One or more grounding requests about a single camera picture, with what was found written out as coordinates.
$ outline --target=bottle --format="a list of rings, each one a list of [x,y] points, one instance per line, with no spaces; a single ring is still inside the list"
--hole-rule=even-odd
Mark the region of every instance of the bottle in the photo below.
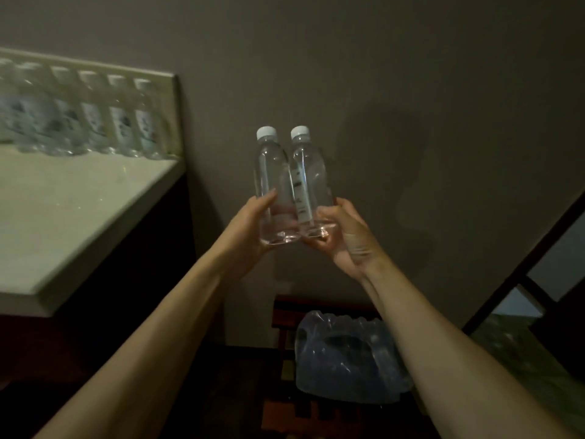
[[[78,95],[87,123],[88,147],[102,154],[114,154],[118,145],[106,106],[109,86],[100,74],[93,71],[79,71],[79,78],[83,83]]]
[[[33,129],[39,149],[48,155],[73,155],[52,93],[48,76],[40,64],[16,65],[20,101]]]
[[[267,244],[295,242],[301,235],[296,228],[293,186],[287,154],[278,144],[276,130],[263,126],[256,132],[260,145],[254,167],[256,195],[276,189],[278,197],[260,219],[260,239]]]
[[[336,224],[317,215],[318,206],[333,206],[327,172],[321,151],[311,143],[309,128],[297,126],[291,131],[292,182],[300,232],[306,237],[326,236]]]
[[[81,82],[75,73],[63,66],[53,66],[51,70],[57,81],[55,104],[61,113],[65,132],[78,153],[87,152],[87,124],[77,95]]]
[[[123,75],[108,75],[112,87],[109,107],[112,116],[114,132],[118,140],[119,152],[127,157],[140,157],[142,152],[138,144],[136,118],[134,111],[134,97]]]
[[[164,121],[158,106],[158,96],[152,81],[136,78],[136,122],[144,156],[161,160],[166,156],[164,144]]]
[[[8,136],[20,152],[37,150],[33,128],[20,102],[15,84],[15,66],[8,58],[0,59],[0,109]]]

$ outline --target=white countertop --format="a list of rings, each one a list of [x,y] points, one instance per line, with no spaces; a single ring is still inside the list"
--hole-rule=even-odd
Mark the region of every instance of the white countertop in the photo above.
[[[176,160],[0,144],[0,314],[51,316],[184,171]]]

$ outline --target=person's right hand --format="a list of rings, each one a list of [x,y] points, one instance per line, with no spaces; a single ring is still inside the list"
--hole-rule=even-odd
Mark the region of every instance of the person's right hand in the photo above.
[[[368,265],[387,256],[353,204],[340,197],[336,202],[337,206],[320,206],[317,213],[338,227],[324,239],[304,237],[303,242],[327,254],[341,271],[364,284]]]

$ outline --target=person's left arm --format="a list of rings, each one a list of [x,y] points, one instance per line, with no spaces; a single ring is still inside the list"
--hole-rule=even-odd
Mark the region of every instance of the person's left arm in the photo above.
[[[276,198],[252,197],[223,234],[36,439],[157,437],[230,283],[262,257],[259,219]]]

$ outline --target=person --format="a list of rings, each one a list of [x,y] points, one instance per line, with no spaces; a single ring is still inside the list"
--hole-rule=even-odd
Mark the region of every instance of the person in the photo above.
[[[227,289],[269,250],[252,197],[216,243],[37,439],[154,438]],[[442,438],[574,438],[496,360],[452,325],[392,263],[352,203],[319,208],[338,230],[305,243],[358,281],[390,329]]]

